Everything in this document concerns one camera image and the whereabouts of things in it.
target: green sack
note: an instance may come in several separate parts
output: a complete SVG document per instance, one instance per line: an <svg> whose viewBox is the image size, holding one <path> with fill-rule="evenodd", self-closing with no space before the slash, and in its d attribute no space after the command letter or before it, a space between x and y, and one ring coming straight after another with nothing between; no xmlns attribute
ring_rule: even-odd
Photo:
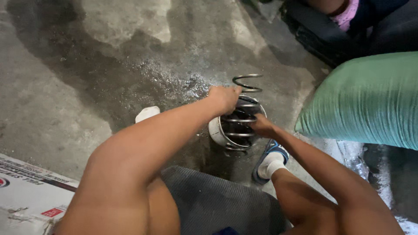
<svg viewBox="0 0 418 235"><path fill-rule="evenodd" d="M324 80L295 131L418 150L417 105L418 52L353 59Z"/></svg>

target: white plastic container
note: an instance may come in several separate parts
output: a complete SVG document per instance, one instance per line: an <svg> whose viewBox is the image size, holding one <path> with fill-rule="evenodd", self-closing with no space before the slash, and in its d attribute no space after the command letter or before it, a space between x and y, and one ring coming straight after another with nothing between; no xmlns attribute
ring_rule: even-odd
<svg viewBox="0 0 418 235"><path fill-rule="evenodd" d="M267 116L265 114L265 110L262 107L262 105L260 105L260 109L261 109L261 113L264 116ZM222 126L221 126L221 117L216 117L209 122L209 135L212 137L212 139L217 144L219 144L220 146L223 146L225 148L230 148L230 147L238 148L238 149L246 148L246 146L242 146L242 145L239 145L239 144L235 143L234 141L230 140L225 135L224 131L222 130Z"/></svg>

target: coil spring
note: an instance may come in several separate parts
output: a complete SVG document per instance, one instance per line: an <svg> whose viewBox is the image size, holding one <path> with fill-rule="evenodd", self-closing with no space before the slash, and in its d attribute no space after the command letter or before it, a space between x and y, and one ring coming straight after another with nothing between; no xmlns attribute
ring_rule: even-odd
<svg viewBox="0 0 418 235"><path fill-rule="evenodd" d="M238 86L243 87L242 89L242 93L247 93L247 92L262 92L263 90L261 88L258 87L251 87L245 84L242 84L240 82L238 82L238 79L242 79L242 78L251 78L251 77L262 77L262 74L249 74L249 75L242 75L242 76L237 76L234 77L232 79L232 82L235 83ZM225 116L222 117L222 120L225 122L229 122L229 123L234 123L237 125L240 125L240 127L243 130L247 130L247 133L235 133L235 132L226 132L225 135L228 137L237 137L237 138L242 138L244 141L246 141L246 144L243 144L243 148L236 148L234 146L232 146L231 144L227 144L228 147L226 147L226 149L228 150L234 150L234 151L246 151L247 149L251 148L252 143L248 140L249 137L254 136L254 132L251 129L251 127L249 127L248 123L253 123L257 121L257 118L254 115L250 115L247 114L243 108L249 108L249 107L259 107L260 103L257 102L256 100L246 97L246 96L240 96L239 97L240 100L246 101L246 103L244 104L237 104L235 107L235 110L232 114L235 114L235 116L237 116L237 118L231 118L230 115L229 116Z"/></svg>

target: forearm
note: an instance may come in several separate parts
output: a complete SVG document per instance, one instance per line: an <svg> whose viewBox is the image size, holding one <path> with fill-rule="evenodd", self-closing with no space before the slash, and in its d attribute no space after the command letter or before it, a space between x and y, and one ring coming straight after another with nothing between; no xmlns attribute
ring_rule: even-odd
<svg viewBox="0 0 418 235"><path fill-rule="evenodd" d="M341 165L337 160L321 150L299 140L277 126L273 127L272 137L300 163L300 165L343 204L363 203L384 206L376 191L360 176Z"/></svg>
<svg viewBox="0 0 418 235"><path fill-rule="evenodd" d="M130 171L147 182L198 129L219 114L208 98L168 110L128 127L104 142L92 154L92 161Z"/></svg>

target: pink cloth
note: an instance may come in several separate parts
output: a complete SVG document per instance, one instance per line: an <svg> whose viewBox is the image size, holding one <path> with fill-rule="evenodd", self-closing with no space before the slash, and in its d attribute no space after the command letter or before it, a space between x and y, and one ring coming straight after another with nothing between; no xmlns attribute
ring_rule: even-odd
<svg viewBox="0 0 418 235"><path fill-rule="evenodd" d="M350 0L347 9L339 15L331 17L331 19L338 24L340 29L347 32L350 29L350 20L356 15L359 8L359 0Z"/></svg>

